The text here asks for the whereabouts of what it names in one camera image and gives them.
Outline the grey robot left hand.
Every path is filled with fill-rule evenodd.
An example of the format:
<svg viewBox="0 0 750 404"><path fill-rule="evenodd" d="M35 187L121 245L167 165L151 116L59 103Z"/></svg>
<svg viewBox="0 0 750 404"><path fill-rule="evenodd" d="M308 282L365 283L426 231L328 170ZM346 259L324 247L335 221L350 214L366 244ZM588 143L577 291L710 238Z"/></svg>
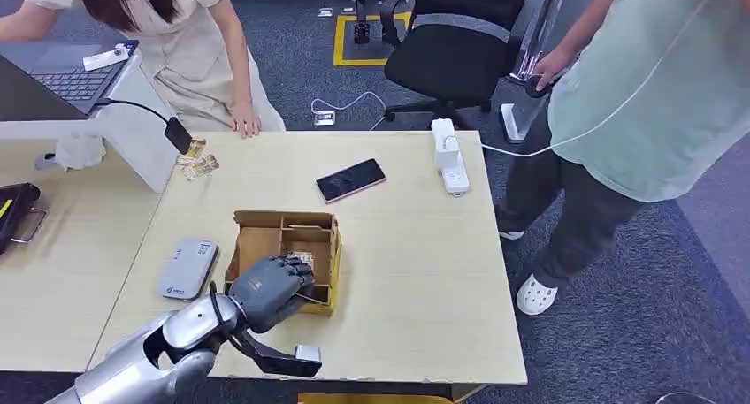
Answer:
<svg viewBox="0 0 750 404"><path fill-rule="evenodd" d="M243 271L227 295L238 304L248 328L265 333L301 308L313 284L312 268L299 258L266 256Z"/></svg>

